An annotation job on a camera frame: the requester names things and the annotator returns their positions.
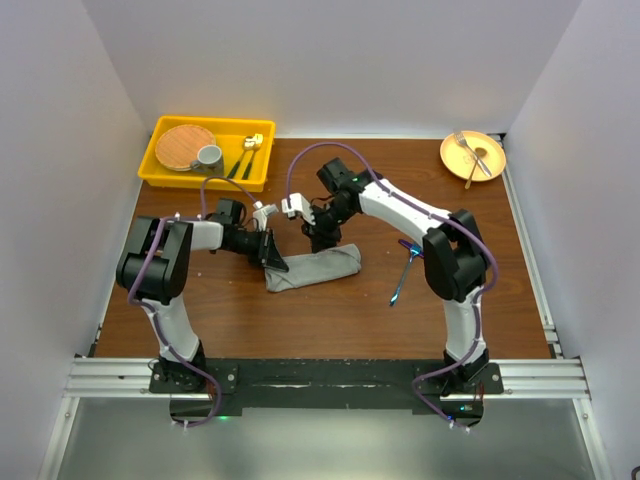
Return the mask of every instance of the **gray wall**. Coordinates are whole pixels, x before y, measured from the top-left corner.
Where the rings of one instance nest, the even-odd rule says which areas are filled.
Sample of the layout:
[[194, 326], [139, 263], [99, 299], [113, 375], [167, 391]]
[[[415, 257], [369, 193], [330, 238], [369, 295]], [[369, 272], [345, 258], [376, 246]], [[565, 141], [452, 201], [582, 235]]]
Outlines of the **gray wall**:
[[145, 126], [279, 134], [504, 132], [579, 0], [83, 0]]
[[137, 192], [145, 130], [78, 0], [0, 4], [0, 478], [38, 474]]
[[617, 478], [640, 464], [640, 4], [584, 0], [507, 135], [560, 340]]

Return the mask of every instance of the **round wooden plate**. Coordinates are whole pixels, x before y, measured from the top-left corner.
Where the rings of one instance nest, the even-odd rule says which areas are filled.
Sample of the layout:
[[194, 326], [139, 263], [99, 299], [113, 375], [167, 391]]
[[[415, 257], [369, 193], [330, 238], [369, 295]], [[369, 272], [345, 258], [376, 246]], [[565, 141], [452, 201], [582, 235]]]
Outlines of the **round wooden plate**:
[[163, 167], [184, 172], [190, 170], [202, 147], [215, 144], [216, 138], [206, 128], [180, 125], [162, 134], [156, 143], [156, 158]]
[[[471, 130], [463, 130], [462, 133], [471, 148], [474, 150], [484, 149], [487, 152], [486, 155], [481, 158], [484, 160], [484, 163], [487, 164], [489, 170], [491, 170], [491, 176], [488, 177], [480, 168], [476, 168], [476, 171], [473, 172], [472, 180], [474, 182], [486, 182], [499, 176], [507, 165], [507, 157], [498, 142], [484, 133], [473, 132]], [[465, 180], [469, 178], [475, 159], [466, 148], [456, 143], [453, 134], [442, 141], [442, 145], [440, 145], [440, 157], [445, 167], [455, 176]]]

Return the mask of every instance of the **silver fork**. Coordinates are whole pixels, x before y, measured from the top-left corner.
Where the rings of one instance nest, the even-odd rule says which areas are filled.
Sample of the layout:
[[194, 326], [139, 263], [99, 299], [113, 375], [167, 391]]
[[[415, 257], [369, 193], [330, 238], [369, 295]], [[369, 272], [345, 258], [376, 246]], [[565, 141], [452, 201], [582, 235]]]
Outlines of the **silver fork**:
[[471, 148], [469, 146], [469, 144], [467, 143], [467, 139], [464, 138], [464, 135], [462, 134], [462, 132], [460, 130], [454, 130], [453, 131], [453, 136], [456, 139], [456, 143], [458, 145], [460, 145], [461, 147], [466, 148], [467, 150], [469, 150], [469, 153], [471, 153], [473, 155], [473, 158], [476, 159], [476, 163], [480, 166], [480, 170], [482, 170], [482, 172], [487, 177], [490, 177], [491, 176], [491, 170], [489, 170], [489, 167], [487, 167], [487, 164], [482, 161], [482, 159], [473, 150], [473, 148]]

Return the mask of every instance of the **yellow plate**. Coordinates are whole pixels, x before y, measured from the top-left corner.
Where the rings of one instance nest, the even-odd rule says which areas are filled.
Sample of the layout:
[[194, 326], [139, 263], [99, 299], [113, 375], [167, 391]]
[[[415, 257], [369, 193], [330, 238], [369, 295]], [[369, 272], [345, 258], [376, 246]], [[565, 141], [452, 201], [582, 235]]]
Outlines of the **yellow plate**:
[[[462, 133], [471, 148], [474, 150], [476, 148], [484, 148], [487, 151], [487, 154], [482, 157], [482, 160], [484, 160], [484, 163], [486, 163], [489, 170], [491, 170], [491, 176], [486, 176], [480, 167], [478, 167], [473, 173], [473, 181], [486, 182], [499, 176], [507, 165], [507, 157], [498, 142], [484, 133], [473, 132], [471, 130], [463, 130]], [[456, 143], [453, 134], [445, 138], [442, 145], [440, 145], [440, 157], [445, 167], [455, 176], [464, 178], [465, 180], [469, 178], [475, 159], [466, 148]]]

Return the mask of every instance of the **gray floor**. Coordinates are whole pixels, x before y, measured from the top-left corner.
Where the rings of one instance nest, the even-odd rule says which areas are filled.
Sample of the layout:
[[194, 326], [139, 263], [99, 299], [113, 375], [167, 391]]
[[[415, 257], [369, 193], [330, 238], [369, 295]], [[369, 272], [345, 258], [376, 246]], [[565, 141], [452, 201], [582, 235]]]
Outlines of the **gray floor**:
[[403, 411], [247, 410], [187, 432], [168, 401], [84, 399], [61, 479], [593, 479], [571, 401], [493, 400], [471, 435]]

